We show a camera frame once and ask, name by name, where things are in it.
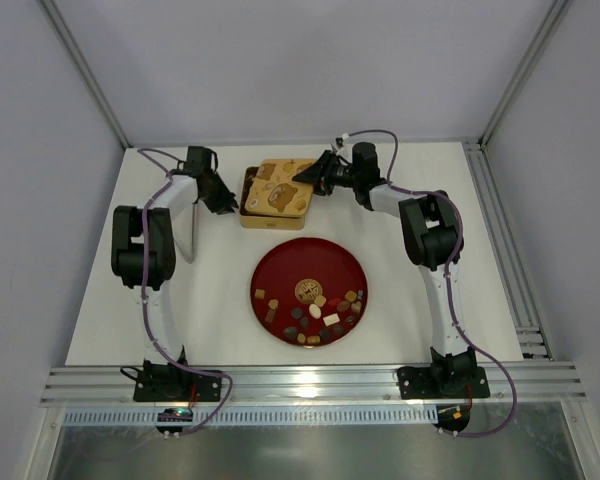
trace cartoon bear illustration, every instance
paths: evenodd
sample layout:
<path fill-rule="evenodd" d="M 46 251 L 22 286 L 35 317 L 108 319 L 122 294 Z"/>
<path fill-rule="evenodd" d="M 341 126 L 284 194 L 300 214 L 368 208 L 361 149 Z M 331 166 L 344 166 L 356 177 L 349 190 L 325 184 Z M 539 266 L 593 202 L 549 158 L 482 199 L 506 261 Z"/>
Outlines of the cartoon bear illustration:
<path fill-rule="evenodd" d="M 305 163 L 303 165 L 300 165 L 298 167 L 298 169 L 296 170 L 296 175 L 299 174 L 300 172 L 304 172 L 307 168 L 309 168 L 311 165 L 313 165 L 313 163 Z"/>
<path fill-rule="evenodd" d="M 273 175 L 273 171 L 276 169 L 275 163 L 263 163 L 258 168 L 258 173 L 256 173 L 256 178 L 261 180 L 269 181 L 271 180 L 271 175 Z"/>
<path fill-rule="evenodd" d="M 293 196 L 296 193 L 298 193 L 297 188 L 292 187 L 288 183 L 282 183 L 271 191 L 267 201 L 269 205 L 278 210 L 279 213 L 282 213 L 285 207 L 293 200 Z"/>

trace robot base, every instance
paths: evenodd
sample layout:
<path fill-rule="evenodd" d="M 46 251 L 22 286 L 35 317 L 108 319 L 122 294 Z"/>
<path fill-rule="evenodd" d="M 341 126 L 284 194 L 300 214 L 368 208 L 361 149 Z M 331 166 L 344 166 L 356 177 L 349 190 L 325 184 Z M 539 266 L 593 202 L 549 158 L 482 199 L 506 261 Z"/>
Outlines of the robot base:
<path fill-rule="evenodd" d="M 489 383 L 484 368 L 477 367 L 474 375 L 459 382 L 457 395 L 442 394 L 439 385 L 434 381 L 429 367 L 402 367 L 398 369 L 398 386 L 400 398 L 403 400 L 435 400 L 438 398 L 464 398 L 464 388 L 471 388 L 473 398 L 489 398 Z"/>

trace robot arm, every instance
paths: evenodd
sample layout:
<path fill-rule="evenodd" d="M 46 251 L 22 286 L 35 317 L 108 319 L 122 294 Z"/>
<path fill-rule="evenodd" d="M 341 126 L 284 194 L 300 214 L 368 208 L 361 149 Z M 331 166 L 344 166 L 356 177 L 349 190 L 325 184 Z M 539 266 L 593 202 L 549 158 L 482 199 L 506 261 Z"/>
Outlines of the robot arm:
<path fill-rule="evenodd" d="M 414 367 L 398 371 L 402 398 L 460 398 L 467 385 L 475 398 L 489 396 L 475 351 L 458 332 L 465 328 L 458 294 L 459 253 L 449 269 L 457 325 L 449 309 L 444 265 L 458 241 L 458 225 L 452 207 L 444 201 L 446 194 L 408 194 L 391 188 L 380 176 L 375 145 L 367 142 L 353 146 L 351 162 L 343 158 L 342 149 L 326 150 L 293 180 L 312 184 L 317 195 L 330 195 L 335 186 L 351 188 L 367 210 L 400 219 L 405 249 L 422 275 L 433 321 L 432 363 L 427 371 Z"/>
<path fill-rule="evenodd" d="M 237 208 L 235 195 L 229 191 L 216 170 L 211 168 L 214 156 L 215 152 L 207 148 L 189 147 L 186 161 L 169 173 L 169 188 L 147 209 L 148 318 L 151 319 L 154 337 L 160 339 L 160 346 L 171 358 L 177 359 L 178 363 L 183 365 L 187 364 L 187 357 L 175 327 L 170 298 L 170 279 L 176 266 L 171 222 L 198 200 L 202 200 L 207 208 L 216 214 L 230 213 Z M 141 317 L 144 244 L 132 239 L 142 236 L 143 209 L 144 204 L 137 207 L 119 206 L 115 209 L 111 247 L 113 273 L 121 277 L 123 284 L 131 289 Z M 143 371 L 138 372 L 134 378 L 134 399 L 150 402 L 180 397 L 188 399 L 191 393 L 187 392 L 187 388 L 194 380 L 191 375 L 173 365 L 165 365 L 163 356 L 156 350 L 146 332 L 145 346 Z"/>
<path fill-rule="evenodd" d="M 407 240 L 408 238 L 415 238 L 415 235 L 417 235 L 417 233 L 414 232 L 414 224 L 420 224 L 420 226 L 426 228 L 426 220 L 422 215 L 422 211 L 431 212 L 432 210 L 429 203 L 432 201 L 435 206 L 439 206 L 439 204 L 435 202 L 436 199 L 430 199 L 425 195 L 410 195 L 398 192 L 386 184 L 373 188 L 369 193 L 371 207 L 374 211 L 387 213 L 402 221 L 407 253 L 409 253 L 410 249 L 417 251 L 417 253 L 409 255 L 409 258 L 411 258 L 411 261 L 414 264 L 418 265 L 418 270 L 420 270 L 420 274 L 422 275 L 422 281 L 427 289 L 427 298 L 429 300 L 429 309 L 431 310 L 431 320 L 433 322 L 433 338 L 431 342 L 433 350 L 443 357 L 466 352 L 467 344 L 460 338 L 460 335 L 458 335 L 458 331 L 451 318 L 451 311 L 449 310 L 447 287 L 444 276 L 444 261 L 446 258 L 444 258 L 442 264 L 435 265 L 435 268 L 433 269 L 431 268 L 434 266 L 433 264 L 431 266 L 424 266 L 421 264 L 424 255 L 420 253 L 424 252 L 424 246 L 418 242 L 413 242 L 412 245 L 408 245 Z M 447 217 L 447 220 L 450 223 L 455 224 L 452 218 Z M 443 225 L 442 228 L 448 229 L 449 225 Z M 457 239 L 457 234 L 452 235 L 452 237 L 453 238 L 450 238 L 450 240 L 452 240 L 452 242 L 450 242 L 451 248 L 453 248 Z M 450 251 L 447 250 L 445 250 L 445 253 L 448 258 Z M 464 330 L 464 317 L 462 315 L 460 294 L 458 292 L 457 262 L 450 265 L 449 273 L 451 275 L 453 298 L 455 299 L 456 317 L 460 328 Z"/>

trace red wire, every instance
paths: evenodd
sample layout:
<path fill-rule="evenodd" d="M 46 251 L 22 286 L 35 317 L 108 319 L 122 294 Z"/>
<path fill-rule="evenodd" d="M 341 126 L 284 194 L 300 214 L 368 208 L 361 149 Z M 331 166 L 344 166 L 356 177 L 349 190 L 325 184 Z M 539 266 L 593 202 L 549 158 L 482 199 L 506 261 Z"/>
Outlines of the red wire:
<path fill-rule="evenodd" d="M 193 384 L 193 387 L 191 387 L 191 398 L 189 399 L 189 405 L 188 405 L 188 409 L 191 410 L 193 408 L 193 402 L 195 402 L 196 400 L 196 384 Z"/>
<path fill-rule="evenodd" d="M 473 407 L 473 394 L 471 392 L 471 385 L 467 383 L 464 389 L 466 390 L 467 396 L 469 397 L 469 410 L 471 410 L 471 407 Z"/>

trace red lacquer tray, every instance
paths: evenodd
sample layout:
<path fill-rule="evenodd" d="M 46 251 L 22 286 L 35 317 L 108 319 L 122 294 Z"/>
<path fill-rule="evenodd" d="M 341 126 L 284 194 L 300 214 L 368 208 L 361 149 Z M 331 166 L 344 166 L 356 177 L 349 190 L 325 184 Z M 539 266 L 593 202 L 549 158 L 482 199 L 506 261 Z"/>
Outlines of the red lacquer tray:
<path fill-rule="evenodd" d="M 259 296 L 264 291 L 264 298 L 257 298 L 257 290 Z M 338 310 L 348 292 L 356 298 L 348 302 L 349 308 L 344 303 Z M 318 294 L 327 303 L 316 319 L 309 306 Z M 347 250 L 328 240 L 303 237 L 278 245 L 260 260 L 251 279 L 250 297 L 258 321 L 273 336 L 291 345 L 318 347 L 340 340 L 355 328 L 367 304 L 368 288 L 362 267 Z M 301 309 L 301 315 L 294 309 Z M 325 317 L 336 313 L 339 321 L 326 325 Z"/>

